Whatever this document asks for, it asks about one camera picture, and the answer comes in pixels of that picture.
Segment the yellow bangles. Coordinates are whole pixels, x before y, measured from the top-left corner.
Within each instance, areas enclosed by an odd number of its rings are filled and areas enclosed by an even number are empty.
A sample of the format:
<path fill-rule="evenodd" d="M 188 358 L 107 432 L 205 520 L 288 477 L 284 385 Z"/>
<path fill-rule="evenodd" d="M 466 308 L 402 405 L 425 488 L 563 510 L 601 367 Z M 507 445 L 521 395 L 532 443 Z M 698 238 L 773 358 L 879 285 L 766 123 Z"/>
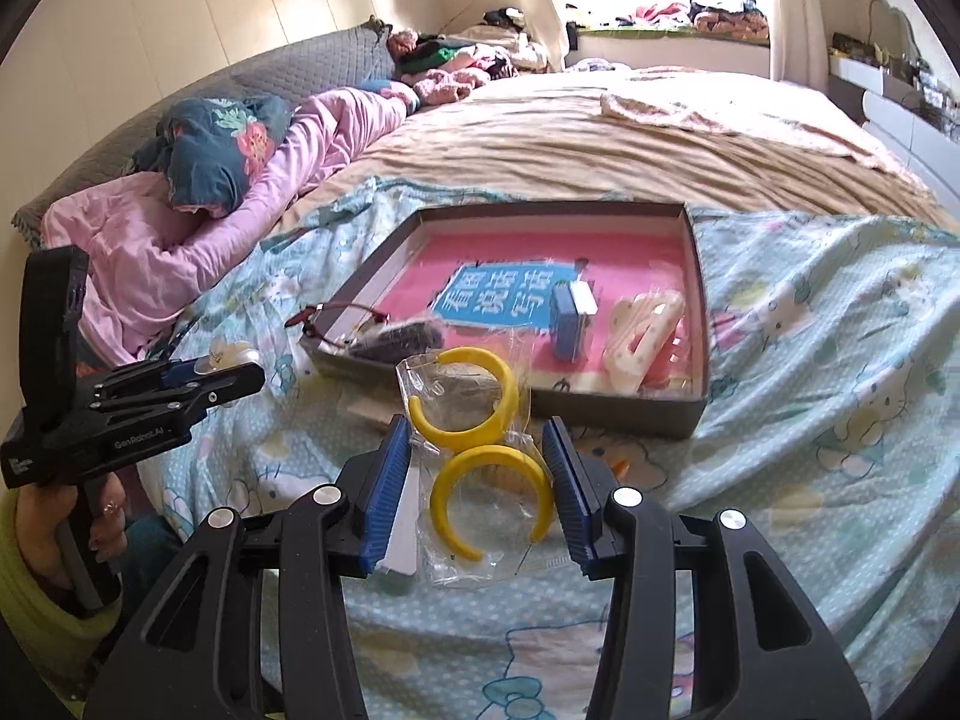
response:
<path fill-rule="evenodd" d="M 439 587 L 534 566 L 555 523 L 553 478 L 530 432 L 523 340 L 428 351 L 397 364 L 420 473 L 416 536 Z"/>

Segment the bag of dark jewelry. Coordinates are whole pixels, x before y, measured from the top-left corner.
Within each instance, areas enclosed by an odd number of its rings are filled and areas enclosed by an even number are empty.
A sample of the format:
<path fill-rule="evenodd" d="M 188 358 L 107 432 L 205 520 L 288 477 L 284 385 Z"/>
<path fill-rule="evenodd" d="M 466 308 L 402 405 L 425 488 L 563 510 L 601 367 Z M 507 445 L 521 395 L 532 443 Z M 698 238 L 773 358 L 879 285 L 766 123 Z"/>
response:
<path fill-rule="evenodd" d="M 412 319 L 383 323 L 359 333 L 348 343 L 350 358 L 395 366 L 404 359 L 420 356 L 444 344 L 443 328 L 434 320 Z"/>

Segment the cream hair claw clip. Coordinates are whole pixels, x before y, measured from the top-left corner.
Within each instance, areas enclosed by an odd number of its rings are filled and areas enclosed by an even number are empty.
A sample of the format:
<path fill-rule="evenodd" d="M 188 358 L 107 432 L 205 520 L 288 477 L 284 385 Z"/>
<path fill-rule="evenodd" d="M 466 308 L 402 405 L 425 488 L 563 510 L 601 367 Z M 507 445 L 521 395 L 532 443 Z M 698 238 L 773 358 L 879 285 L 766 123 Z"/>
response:
<path fill-rule="evenodd" d="M 674 336 L 686 304 L 679 291 L 664 289 L 615 302 L 602 362 L 613 392 L 636 395 L 647 372 Z"/>

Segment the small blue jewelry box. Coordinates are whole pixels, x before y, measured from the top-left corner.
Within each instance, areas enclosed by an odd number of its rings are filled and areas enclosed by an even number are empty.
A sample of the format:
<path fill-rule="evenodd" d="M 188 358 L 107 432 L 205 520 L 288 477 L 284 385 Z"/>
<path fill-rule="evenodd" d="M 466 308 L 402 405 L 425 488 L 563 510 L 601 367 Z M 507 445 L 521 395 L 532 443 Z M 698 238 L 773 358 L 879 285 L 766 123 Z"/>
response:
<path fill-rule="evenodd" d="M 587 281 L 558 281 L 550 296 L 550 339 L 558 361 L 576 362 L 599 306 Z"/>

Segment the pink quilt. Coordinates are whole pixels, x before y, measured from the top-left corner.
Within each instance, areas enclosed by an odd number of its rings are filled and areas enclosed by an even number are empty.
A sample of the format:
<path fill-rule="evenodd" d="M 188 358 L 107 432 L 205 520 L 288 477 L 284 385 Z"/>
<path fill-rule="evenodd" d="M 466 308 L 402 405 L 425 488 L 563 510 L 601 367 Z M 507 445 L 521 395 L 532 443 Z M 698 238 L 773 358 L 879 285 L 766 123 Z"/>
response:
<path fill-rule="evenodd" d="M 420 106 L 400 82 L 335 88 L 286 109 L 185 99 L 167 111 L 135 171 L 53 202 L 49 249 L 89 259 L 80 330 L 109 366 L 146 355 L 178 315 L 251 254 L 313 192 Z"/>

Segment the white paper card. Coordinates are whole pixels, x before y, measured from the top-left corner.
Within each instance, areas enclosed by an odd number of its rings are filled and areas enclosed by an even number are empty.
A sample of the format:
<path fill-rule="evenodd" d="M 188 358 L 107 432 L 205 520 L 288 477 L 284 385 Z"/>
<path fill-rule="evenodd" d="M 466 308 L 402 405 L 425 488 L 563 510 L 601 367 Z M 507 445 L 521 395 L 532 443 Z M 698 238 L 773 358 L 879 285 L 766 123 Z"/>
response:
<path fill-rule="evenodd" d="M 345 411 L 348 415 L 381 434 L 389 431 L 397 410 L 397 401 L 392 398 L 348 395 L 345 400 Z"/>

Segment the dark floral pillow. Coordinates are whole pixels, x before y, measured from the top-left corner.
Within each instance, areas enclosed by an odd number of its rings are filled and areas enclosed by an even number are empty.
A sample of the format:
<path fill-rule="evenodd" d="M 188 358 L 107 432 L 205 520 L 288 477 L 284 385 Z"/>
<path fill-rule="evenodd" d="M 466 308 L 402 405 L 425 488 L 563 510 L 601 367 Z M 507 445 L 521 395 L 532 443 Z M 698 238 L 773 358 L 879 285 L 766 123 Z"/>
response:
<path fill-rule="evenodd" d="M 274 156 L 291 115 L 291 106 L 273 94 L 181 99 L 132 154 L 132 171 L 163 174 L 174 210 L 223 218 Z"/>

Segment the Hello Kitty blue sheet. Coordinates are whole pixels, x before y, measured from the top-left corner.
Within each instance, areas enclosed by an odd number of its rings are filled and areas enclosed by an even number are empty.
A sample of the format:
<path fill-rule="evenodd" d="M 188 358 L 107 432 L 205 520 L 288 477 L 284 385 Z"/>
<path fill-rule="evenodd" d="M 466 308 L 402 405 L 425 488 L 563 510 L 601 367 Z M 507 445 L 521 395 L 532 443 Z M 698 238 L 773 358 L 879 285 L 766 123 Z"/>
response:
<path fill-rule="evenodd" d="M 410 215 L 488 203 L 488 188 L 371 179 L 251 257 L 195 302 L 174 353 L 218 341 L 262 356 L 260 394 L 212 413 L 142 466 L 151 504 L 189 535 L 332 479 L 376 444 L 285 322 L 327 298 Z M 708 403 L 683 442 L 576 429 L 619 455 L 672 511 L 737 507 L 817 606 L 874 712 L 889 710 L 958 603 L 958 241 L 884 216 L 698 210 L 709 309 Z M 561 544 L 542 569 L 475 589 L 380 575 L 348 583 L 364 700 L 376 718 L 579 718 L 610 589 Z"/>

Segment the dark cardboard tray box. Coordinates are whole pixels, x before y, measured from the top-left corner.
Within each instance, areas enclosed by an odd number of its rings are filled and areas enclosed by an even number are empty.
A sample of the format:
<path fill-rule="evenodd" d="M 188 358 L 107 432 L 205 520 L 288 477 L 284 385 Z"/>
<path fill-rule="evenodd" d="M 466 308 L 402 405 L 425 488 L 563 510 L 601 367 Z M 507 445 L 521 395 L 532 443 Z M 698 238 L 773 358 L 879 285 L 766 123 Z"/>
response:
<path fill-rule="evenodd" d="M 394 383 L 374 346 L 429 323 L 444 346 L 509 333 L 539 416 L 686 439 L 708 400 L 706 301 L 690 213 L 649 202 L 412 213 L 332 299 L 296 317 L 327 371 Z"/>

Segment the pink book with blue label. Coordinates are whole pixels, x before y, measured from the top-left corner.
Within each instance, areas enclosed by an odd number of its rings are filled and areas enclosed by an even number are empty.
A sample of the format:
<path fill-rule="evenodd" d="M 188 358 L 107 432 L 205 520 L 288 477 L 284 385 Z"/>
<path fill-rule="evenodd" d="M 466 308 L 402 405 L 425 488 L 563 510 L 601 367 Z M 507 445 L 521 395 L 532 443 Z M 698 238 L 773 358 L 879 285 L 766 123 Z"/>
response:
<path fill-rule="evenodd" d="M 664 289 L 690 298 L 686 262 L 685 241 L 677 234 L 430 234 L 404 255 L 376 307 L 394 320 L 438 317 L 449 346 L 482 343 L 501 328 L 529 330 L 529 372 L 544 387 L 607 392 L 602 353 L 615 302 Z M 599 310 L 581 357 L 562 362 L 551 349 L 550 296 L 558 281 L 574 280 L 590 284 Z"/>

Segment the tan bed blanket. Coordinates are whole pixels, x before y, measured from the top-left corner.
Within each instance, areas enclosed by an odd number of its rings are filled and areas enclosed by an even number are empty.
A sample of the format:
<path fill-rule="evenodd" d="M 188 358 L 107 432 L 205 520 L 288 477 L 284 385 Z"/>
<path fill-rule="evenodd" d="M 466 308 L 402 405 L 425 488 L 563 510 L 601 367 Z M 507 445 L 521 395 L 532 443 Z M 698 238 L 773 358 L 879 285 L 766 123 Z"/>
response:
<path fill-rule="evenodd" d="M 742 135 L 635 127 L 601 112 L 601 96 L 763 112 L 835 133 L 859 129 L 825 94 L 727 71 L 646 70 L 524 75 L 460 103 L 423 109 L 348 167 L 288 206 L 280 231 L 370 177 L 486 188 L 523 199 L 636 199 L 727 210 L 903 216 L 957 231 L 930 188 L 853 161 Z"/>

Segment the pile of clothes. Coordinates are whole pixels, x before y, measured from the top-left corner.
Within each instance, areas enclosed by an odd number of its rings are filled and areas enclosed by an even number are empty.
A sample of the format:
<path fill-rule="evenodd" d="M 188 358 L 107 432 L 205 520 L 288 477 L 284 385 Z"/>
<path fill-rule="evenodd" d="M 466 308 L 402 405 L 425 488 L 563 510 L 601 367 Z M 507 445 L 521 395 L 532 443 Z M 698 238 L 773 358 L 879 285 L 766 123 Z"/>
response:
<path fill-rule="evenodd" d="M 387 50 L 400 76 L 478 68 L 500 80 L 550 70 L 547 48 L 529 36 L 526 14 L 514 7 L 487 11 L 478 25 L 455 34 L 398 29 L 387 37 Z"/>

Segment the pink floral thin blanket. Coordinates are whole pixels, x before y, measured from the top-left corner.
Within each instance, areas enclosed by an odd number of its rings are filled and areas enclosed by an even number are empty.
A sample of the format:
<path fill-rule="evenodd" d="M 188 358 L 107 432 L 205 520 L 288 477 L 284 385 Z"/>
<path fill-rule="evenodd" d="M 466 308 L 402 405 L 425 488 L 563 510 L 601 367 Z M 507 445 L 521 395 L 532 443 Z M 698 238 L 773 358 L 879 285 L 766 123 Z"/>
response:
<path fill-rule="evenodd" d="M 635 127 L 674 127 L 685 132 L 742 135 L 760 142 L 836 156 L 872 171 L 896 176 L 913 187 L 926 187 L 895 154 L 862 128 L 857 135 L 844 135 L 822 125 L 791 121 L 779 115 L 763 112 L 739 114 L 731 106 L 701 112 L 685 104 L 648 103 L 619 93 L 602 94 L 601 112 L 609 119 L 628 122 Z"/>

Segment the white grey low cabinet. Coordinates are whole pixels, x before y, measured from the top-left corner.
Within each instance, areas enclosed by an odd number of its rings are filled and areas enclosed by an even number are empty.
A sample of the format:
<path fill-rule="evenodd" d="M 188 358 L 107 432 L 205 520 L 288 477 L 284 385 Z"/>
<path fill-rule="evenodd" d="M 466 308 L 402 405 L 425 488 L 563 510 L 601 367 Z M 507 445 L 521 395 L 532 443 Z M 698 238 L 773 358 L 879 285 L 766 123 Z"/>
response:
<path fill-rule="evenodd" d="M 887 70 L 848 57 L 828 57 L 828 96 L 877 137 L 958 216 L 958 142 L 921 114 L 921 94 Z"/>

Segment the window seat clothes pile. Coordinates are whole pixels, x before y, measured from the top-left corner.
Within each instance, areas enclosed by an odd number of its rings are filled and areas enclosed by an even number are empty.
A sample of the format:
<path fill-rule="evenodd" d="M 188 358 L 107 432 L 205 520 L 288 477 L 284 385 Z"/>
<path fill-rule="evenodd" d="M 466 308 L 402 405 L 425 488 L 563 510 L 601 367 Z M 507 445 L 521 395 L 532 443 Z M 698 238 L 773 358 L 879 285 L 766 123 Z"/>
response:
<path fill-rule="evenodd" d="M 697 0 L 683 2 L 652 2 L 641 5 L 628 15 L 613 16 L 596 26 L 596 31 L 613 34 L 654 34 L 676 32 L 680 36 L 713 36 L 724 41 L 763 43 L 770 41 L 770 25 L 765 13 L 752 2 L 745 2 L 738 10 L 719 5 L 698 4 Z"/>

